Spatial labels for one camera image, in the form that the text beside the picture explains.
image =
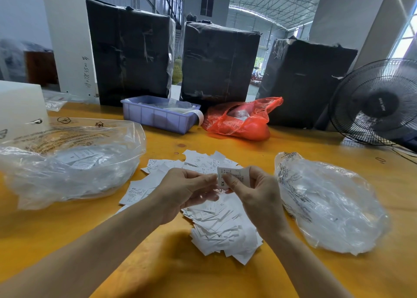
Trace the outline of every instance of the red plastic bag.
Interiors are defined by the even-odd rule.
[[[222,103],[210,107],[202,127],[213,133],[262,141],[270,137],[268,114],[284,100],[282,97],[262,98],[249,103]]]

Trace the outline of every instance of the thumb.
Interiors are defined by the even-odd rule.
[[[248,187],[243,185],[243,183],[235,176],[231,174],[224,174],[223,179],[227,186],[229,186],[229,188],[233,190],[240,199],[242,199],[242,197],[244,197],[244,195],[247,193]]]
[[[214,184],[217,184],[217,174],[201,175],[195,178],[187,179],[187,186],[191,191],[210,187]]]

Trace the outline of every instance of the fan grille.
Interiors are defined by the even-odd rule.
[[[394,144],[417,124],[417,62],[394,58],[353,71],[332,96],[329,116],[354,141]]]

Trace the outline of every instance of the hand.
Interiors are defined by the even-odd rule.
[[[252,188],[246,187],[231,174],[223,175],[223,179],[242,201],[246,214],[261,237],[265,239],[271,228],[276,232],[289,231],[277,179],[257,166],[250,167],[249,176]]]
[[[160,198],[166,206],[161,224],[172,221],[181,209],[217,201],[217,174],[203,175],[187,169],[170,169],[151,196]]]

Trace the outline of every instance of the right hand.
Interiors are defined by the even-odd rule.
[[[282,208],[277,179],[257,166],[250,167],[249,176],[251,188],[231,174],[223,175],[223,179],[242,201],[246,214],[260,236],[265,239],[271,232],[290,231]]]

